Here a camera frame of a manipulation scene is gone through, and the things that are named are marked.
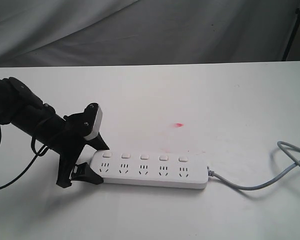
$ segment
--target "electrical outlet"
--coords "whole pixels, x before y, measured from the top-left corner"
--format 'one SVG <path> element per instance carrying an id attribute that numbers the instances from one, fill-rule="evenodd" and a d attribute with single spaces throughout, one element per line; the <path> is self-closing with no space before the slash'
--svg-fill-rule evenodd
<path id="1" fill-rule="evenodd" d="M 90 167 L 104 183 L 203 189 L 208 182 L 204 154 L 97 151 Z"/>

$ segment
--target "white table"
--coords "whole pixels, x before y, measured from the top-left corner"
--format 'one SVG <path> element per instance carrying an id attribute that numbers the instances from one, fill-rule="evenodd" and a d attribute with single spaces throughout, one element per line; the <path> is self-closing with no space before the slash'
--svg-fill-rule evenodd
<path id="1" fill-rule="evenodd" d="M 281 152 L 271 160 L 277 141 L 300 147 L 300 62 L 0 68 L 0 78 L 11 76 L 60 116 L 99 103 L 111 149 L 204 153 L 213 170 L 245 186 L 292 163 Z M 0 186 L 33 157 L 28 135 L 13 125 L 2 134 Z M 214 180 L 203 191 L 80 182 L 62 189 L 58 160 L 50 151 L 0 191 L 0 240 L 300 240 L 300 169 L 246 195 Z"/>

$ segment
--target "gray cable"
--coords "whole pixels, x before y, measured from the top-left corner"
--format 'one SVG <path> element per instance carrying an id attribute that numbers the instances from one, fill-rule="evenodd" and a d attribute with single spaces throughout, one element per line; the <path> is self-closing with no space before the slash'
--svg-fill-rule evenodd
<path id="1" fill-rule="evenodd" d="M 212 170 L 208 171 L 208 176 L 209 177 L 216 177 L 217 179 L 219 179 L 222 183 L 228 185 L 229 187 L 233 188 L 233 189 L 237 189 L 237 190 L 244 190 L 244 191 L 254 191 L 254 190 L 259 190 L 259 189 L 263 189 L 265 187 L 268 187 L 272 184 L 274 184 L 275 182 L 277 182 L 278 180 L 280 180 L 284 175 L 286 175 L 288 172 L 290 172 L 292 169 L 294 169 L 296 166 L 300 167 L 300 161 L 297 160 L 294 156 L 292 156 L 292 154 L 290 152 L 288 152 L 288 150 L 286 148 L 284 148 L 283 146 L 287 146 L 289 148 L 291 148 L 291 150 L 300 153 L 300 147 L 294 146 L 290 143 L 284 142 L 284 141 L 278 141 L 277 142 L 278 147 L 289 157 L 291 158 L 294 163 L 291 164 L 290 166 L 288 166 L 285 170 L 283 170 L 279 175 L 277 175 L 276 177 L 274 177 L 273 179 L 271 179 L 270 181 L 267 181 L 266 183 L 263 183 L 261 185 L 257 185 L 257 186 L 239 186 L 237 184 L 234 184 L 230 181 L 228 181 L 227 179 L 225 179 L 224 177 L 220 176 L 219 174 L 215 173 Z"/>

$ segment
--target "white power strip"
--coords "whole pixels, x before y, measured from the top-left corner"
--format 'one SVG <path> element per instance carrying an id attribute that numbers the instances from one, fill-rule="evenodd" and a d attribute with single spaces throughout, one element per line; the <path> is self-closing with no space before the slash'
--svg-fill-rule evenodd
<path id="1" fill-rule="evenodd" d="M 105 183 L 204 189 L 208 169 L 203 154 L 97 151 L 90 167 Z"/>

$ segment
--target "power cord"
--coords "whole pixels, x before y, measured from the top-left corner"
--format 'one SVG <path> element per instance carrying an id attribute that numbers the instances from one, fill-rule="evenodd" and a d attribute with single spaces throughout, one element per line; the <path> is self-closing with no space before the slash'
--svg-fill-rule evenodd
<path id="1" fill-rule="evenodd" d="M 35 152 L 35 155 L 34 155 L 33 159 L 31 160 L 31 162 L 28 164 L 28 166 L 26 166 L 26 168 L 17 177 L 15 177 L 12 181 L 8 182 L 7 184 L 5 184 L 3 186 L 0 186 L 0 190 L 10 186 L 14 182 L 16 182 L 19 178 L 21 178 L 28 171 L 28 169 L 32 166 L 32 164 L 34 164 L 35 160 L 38 157 L 42 157 L 43 155 L 45 155 L 47 153 L 47 151 L 52 147 L 53 141 L 56 140 L 56 138 L 58 138 L 60 135 L 64 134 L 65 132 L 66 132 L 66 130 L 58 132 L 57 134 L 52 136 L 48 140 L 48 142 L 40 148 L 40 150 L 38 152 L 35 149 L 32 149 Z M 0 143 L 1 143 L 1 139 L 2 139 L 2 133 L 1 133 L 1 127 L 0 127 Z M 33 141 L 33 145 L 34 145 L 36 143 L 35 136 L 32 137 L 31 148 L 32 148 L 32 141 Z"/>
<path id="2" fill-rule="evenodd" d="M 219 179 L 223 184 L 229 186 L 230 188 L 236 189 L 236 190 L 254 191 L 254 190 L 259 190 L 259 189 L 268 187 L 268 186 L 274 184 L 275 182 L 277 182 L 278 180 L 280 180 L 284 175 L 286 175 L 288 172 L 290 172 L 295 167 L 297 167 L 297 166 L 300 167 L 300 160 L 297 160 L 288 151 L 288 149 L 285 148 L 284 146 L 289 147 L 290 150 L 292 150 L 294 152 L 298 152 L 298 153 L 300 153 L 300 147 L 294 146 L 294 145 L 292 145 L 288 142 L 284 142 L 284 141 L 278 141 L 277 145 L 292 161 L 294 161 L 294 163 L 291 164 L 290 166 L 288 166 L 285 170 L 283 170 L 280 174 L 278 174 L 276 177 L 274 177 L 270 181 L 267 181 L 267 182 L 265 182 L 261 185 L 257 185 L 257 186 L 240 186 L 240 185 L 230 182 L 229 180 L 225 179 L 224 177 L 220 176 L 219 174 L 215 173 L 214 171 L 210 170 L 209 168 L 208 168 L 208 176 L 215 177 L 215 178 Z"/>

